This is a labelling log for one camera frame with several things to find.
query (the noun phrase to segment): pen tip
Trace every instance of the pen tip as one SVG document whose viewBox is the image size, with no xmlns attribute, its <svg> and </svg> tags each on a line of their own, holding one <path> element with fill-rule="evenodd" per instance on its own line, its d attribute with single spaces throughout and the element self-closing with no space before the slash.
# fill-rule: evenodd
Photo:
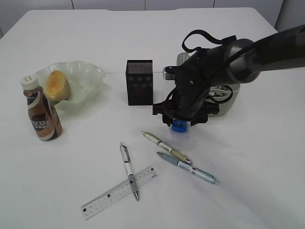
<svg viewBox="0 0 305 229">
<path fill-rule="evenodd" d="M 185 162 L 186 162 L 187 164 L 189 164 L 189 165 L 192 165 L 192 164 L 193 164 L 193 163 L 191 162 L 190 159 L 186 159 Z"/>
<path fill-rule="evenodd" d="M 135 192 L 135 193 L 134 193 L 134 196 L 135 196 L 135 198 L 137 199 L 137 201 L 140 200 L 138 192 Z"/>
<path fill-rule="evenodd" d="M 217 180 L 217 179 L 215 179 L 215 183 L 214 183 L 215 185 L 220 185 L 220 181 L 219 180 Z"/>
</svg>

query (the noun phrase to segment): plastic bottle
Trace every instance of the plastic bottle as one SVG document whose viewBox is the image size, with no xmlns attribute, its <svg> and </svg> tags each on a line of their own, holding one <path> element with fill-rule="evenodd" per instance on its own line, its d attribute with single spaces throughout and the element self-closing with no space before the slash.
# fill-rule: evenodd
<svg viewBox="0 0 305 229">
<path fill-rule="evenodd" d="M 27 97 L 30 121 L 40 140 L 47 141 L 62 133 L 61 122 L 55 107 L 44 95 L 35 76 L 21 79 L 23 94 Z"/>
</svg>

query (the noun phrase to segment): ballpoint pen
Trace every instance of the ballpoint pen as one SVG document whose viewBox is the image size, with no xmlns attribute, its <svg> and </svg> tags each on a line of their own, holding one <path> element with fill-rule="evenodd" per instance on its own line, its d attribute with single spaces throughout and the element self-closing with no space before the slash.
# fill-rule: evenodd
<svg viewBox="0 0 305 229">
<path fill-rule="evenodd" d="M 178 166 L 180 168 L 183 168 L 185 169 L 186 171 L 210 182 L 211 184 L 215 184 L 215 185 L 219 185 L 220 184 L 220 181 L 218 181 L 215 177 L 213 177 L 211 174 L 208 174 L 198 168 L 194 168 L 182 161 L 179 161 L 178 159 L 172 157 L 172 156 L 169 156 L 168 154 L 165 154 L 165 153 L 161 153 L 161 152 L 157 152 L 158 156 L 161 157 L 163 160 L 175 165 L 175 166 Z"/>
<path fill-rule="evenodd" d="M 188 159 L 185 155 L 181 154 L 178 150 L 175 150 L 173 148 L 171 148 L 169 145 L 167 145 L 166 143 L 164 143 L 163 141 L 161 141 L 159 138 L 157 138 L 156 136 L 147 133 L 145 131 L 141 131 L 141 134 L 146 137 L 148 140 L 150 140 L 151 142 L 155 143 L 158 147 L 166 150 L 168 153 L 174 155 L 176 158 L 178 158 L 179 160 L 192 165 L 192 162 L 190 161 L 190 159 Z"/>
<path fill-rule="evenodd" d="M 122 142 L 120 143 L 120 150 L 121 150 L 123 161 L 124 161 L 124 164 L 126 167 L 126 172 L 127 172 L 127 176 L 129 179 L 129 183 L 132 187 L 132 193 L 133 193 L 134 197 L 136 198 L 136 200 L 139 201 L 139 190 L 138 190 L 137 183 L 135 182 L 134 175 L 132 173 L 132 168 L 130 167 L 129 153 L 128 153 L 127 147 L 124 146 Z"/>
</svg>

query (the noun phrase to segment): transparent ruler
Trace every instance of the transparent ruler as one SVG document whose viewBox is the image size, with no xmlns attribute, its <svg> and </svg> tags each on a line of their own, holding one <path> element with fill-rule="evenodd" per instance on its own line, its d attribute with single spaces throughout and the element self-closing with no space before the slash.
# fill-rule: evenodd
<svg viewBox="0 0 305 229">
<path fill-rule="evenodd" d="M 137 182 L 138 187 L 140 187 L 148 181 L 154 179 L 156 176 L 158 176 L 156 168 L 154 166 L 149 166 L 146 169 L 142 170 L 140 173 L 136 174 L 135 180 Z M 81 212 L 85 220 L 87 220 L 92 216 L 96 215 L 97 213 L 103 211 L 105 208 L 110 207 L 112 204 L 119 201 L 130 193 L 132 193 L 132 189 L 129 184 L 129 180 L 125 180 L 116 187 L 110 189 L 109 191 L 105 192 L 94 200 L 83 205 L 81 207 Z"/>
</svg>

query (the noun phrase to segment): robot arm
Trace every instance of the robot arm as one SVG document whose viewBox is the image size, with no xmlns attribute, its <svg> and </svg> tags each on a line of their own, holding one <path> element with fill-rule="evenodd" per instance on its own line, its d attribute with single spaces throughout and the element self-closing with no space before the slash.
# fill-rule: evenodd
<svg viewBox="0 0 305 229">
<path fill-rule="evenodd" d="M 221 45 L 212 49 L 188 49 L 184 42 L 193 34 Z M 236 40 L 235 36 L 217 40 L 205 31 L 195 30 L 186 36 L 182 47 L 186 52 L 196 53 L 180 66 L 165 68 L 165 78 L 174 79 L 176 87 L 165 101 L 152 106 L 153 115 L 162 114 L 163 122 L 168 126 L 174 118 L 195 125 L 206 123 L 208 114 L 217 114 L 218 104 L 231 97 L 221 102 L 213 101 L 209 96 L 211 86 L 225 86 L 231 90 L 230 84 L 250 83 L 262 71 L 304 67 L 305 25 L 257 42 Z"/>
</svg>

